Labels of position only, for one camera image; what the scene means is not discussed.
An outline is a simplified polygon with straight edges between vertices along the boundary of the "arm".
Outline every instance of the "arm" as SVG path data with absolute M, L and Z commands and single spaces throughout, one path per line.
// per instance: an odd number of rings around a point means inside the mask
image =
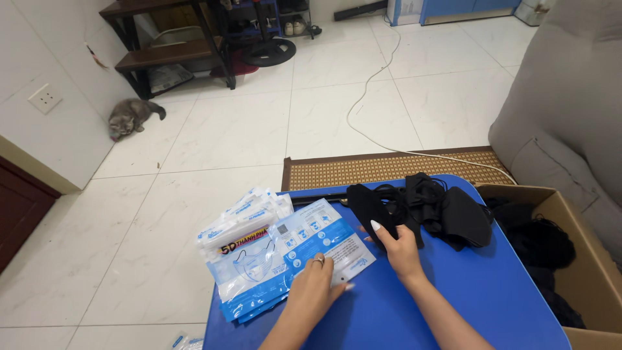
M 324 255 L 318 253 L 315 258 L 324 259 Z M 292 283 L 283 313 L 259 350 L 295 350 L 302 346 L 333 302 L 354 286 L 342 283 L 330 288 L 334 265 L 332 258 L 326 258 L 324 263 L 307 261 Z
M 440 348 L 493 349 L 428 281 L 419 262 L 412 231 L 404 225 L 397 226 L 399 238 L 395 240 L 379 223 L 372 221 L 371 225 L 387 248 L 389 263 L 415 299 Z

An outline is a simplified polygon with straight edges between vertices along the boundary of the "woven mat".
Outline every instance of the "woven mat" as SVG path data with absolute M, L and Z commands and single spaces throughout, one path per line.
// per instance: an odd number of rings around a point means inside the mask
M 501 164 L 490 146 L 418 151 L 440 154 L 474 163 L 507 169 Z M 361 154 L 356 156 L 285 159 L 282 191 L 343 186 L 362 182 L 403 179 L 420 171 L 428 175 L 454 174 L 468 181 L 495 184 L 512 182 L 500 172 L 448 159 L 425 156 L 407 156 L 404 153 Z

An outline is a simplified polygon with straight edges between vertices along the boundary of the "power cord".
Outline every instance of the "power cord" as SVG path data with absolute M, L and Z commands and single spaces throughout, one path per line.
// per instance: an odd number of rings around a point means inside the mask
M 387 21 L 387 15 L 385 14 L 383 16 L 383 20 L 385 21 L 385 23 L 389 23 Z M 390 64 L 391 62 L 393 62 L 393 54 L 395 53 L 395 51 L 397 50 L 397 48 L 399 47 L 399 43 L 400 41 L 402 41 L 402 35 L 400 35 L 400 33 L 398 31 L 396 31 L 395 29 L 393 29 L 391 26 L 388 26 L 389 28 L 391 28 L 392 31 L 394 31 L 398 36 L 399 39 L 397 40 L 397 45 L 395 46 L 395 49 L 393 49 L 393 51 L 391 52 L 391 59 L 389 60 L 389 63 L 387 63 L 386 66 L 384 66 L 381 70 L 377 71 L 376 73 L 374 73 L 374 75 L 372 75 L 371 77 L 369 77 L 369 79 L 367 79 L 367 81 L 365 82 L 365 91 L 363 92 L 362 96 L 359 97 L 359 99 L 354 102 L 354 104 L 352 105 L 352 107 L 350 107 L 350 109 L 348 110 L 348 114 L 346 114 L 346 122 L 348 123 L 348 125 L 350 126 L 350 128 L 352 128 L 354 131 L 356 131 L 357 133 L 365 136 L 367 138 L 367 140 L 370 140 L 371 142 L 377 144 L 378 146 L 388 149 L 390 151 L 393 152 L 400 152 L 400 153 L 407 153 L 407 154 L 413 154 L 415 156 L 425 156 L 425 157 L 433 157 L 433 158 L 442 158 L 442 159 L 448 159 L 451 161 L 456 161 L 456 162 L 461 162 L 461 163 L 467 163 L 467 164 L 471 164 L 471 165 L 476 165 L 476 166 L 483 166 L 484 168 L 490 168 L 490 169 L 494 169 L 497 170 L 498 172 L 500 172 L 501 174 L 504 174 L 510 181 L 512 181 L 513 184 L 518 185 L 516 183 L 516 181 L 505 171 L 499 169 L 499 168 L 495 168 L 494 166 L 490 166 L 490 165 L 486 165 L 486 164 L 480 164 L 480 163 L 474 163 L 474 162 L 469 162 L 469 161 L 465 161 L 462 159 L 456 159 L 456 158 L 451 158 L 451 157 L 445 157 L 445 156 L 439 156 L 436 154 L 425 154 L 425 153 L 416 153 L 416 152 L 408 152 L 408 151 L 402 151 L 400 149 L 393 149 L 390 147 L 387 147 L 383 144 L 380 144 L 378 142 L 376 142 L 374 139 L 372 139 L 371 137 L 369 137 L 368 135 L 366 135 L 364 132 L 362 132 L 361 130 L 355 128 L 351 123 L 350 123 L 350 113 L 352 112 L 352 109 L 354 109 L 354 107 L 356 106 L 357 103 L 359 103 L 363 97 L 365 97 L 365 95 L 367 94 L 367 84 L 369 83 L 369 81 L 375 77 L 378 73 L 382 72 L 383 70 L 385 70 Z

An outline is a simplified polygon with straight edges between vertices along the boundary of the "gray sofa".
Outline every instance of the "gray sofa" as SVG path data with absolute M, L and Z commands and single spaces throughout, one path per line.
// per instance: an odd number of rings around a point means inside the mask
M 557 2 L 488 139 L 518 183 L 571 200 L 622 267 L 622 0 Z

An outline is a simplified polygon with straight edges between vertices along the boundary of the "ring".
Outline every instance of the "ring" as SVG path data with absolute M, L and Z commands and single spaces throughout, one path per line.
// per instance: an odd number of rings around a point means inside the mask
M 313 259 L 314 262 L 320 262 L 322 263 L 322 267 L 324 266 L 324 258 L 315 258 Z

